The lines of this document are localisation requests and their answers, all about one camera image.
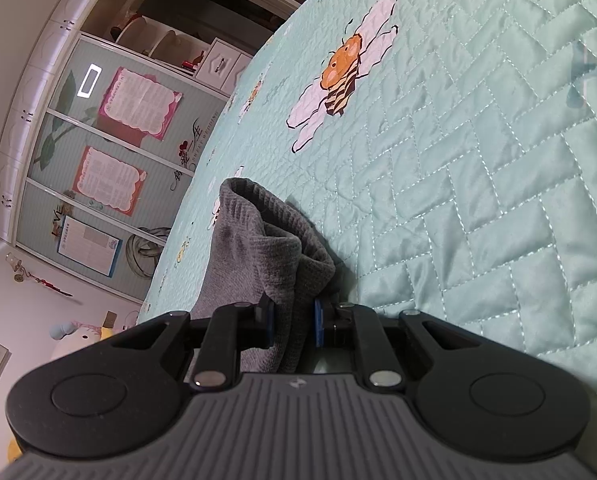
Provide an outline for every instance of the drawer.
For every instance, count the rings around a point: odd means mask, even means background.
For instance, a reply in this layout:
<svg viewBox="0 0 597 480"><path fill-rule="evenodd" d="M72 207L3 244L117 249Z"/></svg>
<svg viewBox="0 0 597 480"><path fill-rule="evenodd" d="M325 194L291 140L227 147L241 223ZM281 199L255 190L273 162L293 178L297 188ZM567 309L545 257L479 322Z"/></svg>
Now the drawer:
<svg viewBox="0 0 597 480"><path fill-rule="evenodd" d="M33 123L34 121L28 115L23 114L20 110L10 108L1 137L0 152L18 162L24 162L25 144Z"/></svg>
<svg viewBox="0 0 597 480"><path fill-rule="evenodd" d="M50 78L51 74L40 68L32 65L25 67L16 94L14 94L12 108L23 112L30 118L38 115L38 105Z"/></svg>
<svg viewBox="0 0 597 480"><path fill-rule="evenodd" d="M236 60L234 68L231 70L229 75L227 75L223 86L220 88L223 93L230 95L234 91L234 88L236 88L242 73L245 72L245 69L247 68L247 65L250 64L251 60L251 57L241 54L241 56Z"/></svg>
<svg viewBox="0 0 597 480"><path fill-rule="evenodd" d="M16 209L16 181L22 164L0 152L0 238L10 240L10 224Z"/></svg>
<svg viewBox="0 0 597 480"><path fill-rule="evenodd" d="M63 49L77 33L72 25L50 20L36 42L29 64L55 74L62 59Z"/></svg>
<svg viewBox="0 0 597 480"><path fill-rule="evenodd" d="M240 56L241 52L229 44L215 41L195 77L220 90Z"/></svg>

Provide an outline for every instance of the cartoon bee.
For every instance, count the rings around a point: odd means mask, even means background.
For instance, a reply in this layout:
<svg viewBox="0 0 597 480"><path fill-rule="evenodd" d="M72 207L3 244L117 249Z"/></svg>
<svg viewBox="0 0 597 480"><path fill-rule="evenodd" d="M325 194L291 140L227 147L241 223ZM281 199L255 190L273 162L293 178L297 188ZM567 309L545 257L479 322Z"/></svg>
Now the cartoon bee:
<svg viewBox="0 0 597 480"><path fill-rule="evenodd" d="M290 128L303 126L292 145L293 153L312 140L326 115L343 114L356 81L367 76L392 46L399 28L393 25L387 32L379 32L392 15L396 2L378 0L352 37L345 42L341 40L342 45L333 52L323 73L303 91L287 120Z"/></svg>

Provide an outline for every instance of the metal rivet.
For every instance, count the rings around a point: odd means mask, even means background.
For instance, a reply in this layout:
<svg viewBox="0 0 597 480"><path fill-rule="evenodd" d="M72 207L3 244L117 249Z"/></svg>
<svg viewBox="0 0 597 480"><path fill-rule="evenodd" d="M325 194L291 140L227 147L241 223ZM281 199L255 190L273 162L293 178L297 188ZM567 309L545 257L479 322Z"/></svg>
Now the metal rivet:
<svg viewBox="0 0 597 480"><path fill-rule="evenodd" d="M374 386L396 386L401 382L401 376L392 370L378 370L370 376L370 383Z"/></svg>
<svg viewBox="0 0 597 480"><path fill-rule="evenodd" d="M199 372L194 377L194 384L205 388L215 388L216 386L221 386L221 384L224 384L225 381L225 375L216 370L206 370L204 372Z"/></svg>

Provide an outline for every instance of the mint green quilt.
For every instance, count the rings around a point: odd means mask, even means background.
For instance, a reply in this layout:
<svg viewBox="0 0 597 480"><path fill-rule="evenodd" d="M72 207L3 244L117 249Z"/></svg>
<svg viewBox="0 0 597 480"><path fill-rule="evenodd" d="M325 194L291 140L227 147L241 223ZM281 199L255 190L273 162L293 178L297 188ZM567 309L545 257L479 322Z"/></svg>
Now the mint green quilt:
<svg viewBox="0 0 597 480"><path fill-rule="evenodd" d="M350 301L583 380L597 468L597 0L308 0L223 111L141 320L194 305L237 173L314 223Z"/></svg>

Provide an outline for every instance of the gray sock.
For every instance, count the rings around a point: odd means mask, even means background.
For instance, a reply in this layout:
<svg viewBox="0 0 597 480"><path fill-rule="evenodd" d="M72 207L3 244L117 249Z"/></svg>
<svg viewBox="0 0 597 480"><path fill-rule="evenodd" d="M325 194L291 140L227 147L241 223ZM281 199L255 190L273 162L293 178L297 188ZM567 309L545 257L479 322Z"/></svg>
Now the gray sock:
<svg viewBox="0 0 597 480"><path fill-rule="evenodd" d="M220 187L210 261L192 317L224 304L274 303L274 345L241 354L241 370L293 372L313 318L314 299L335 274L332 258L296 209L246 178Z"/></svg>

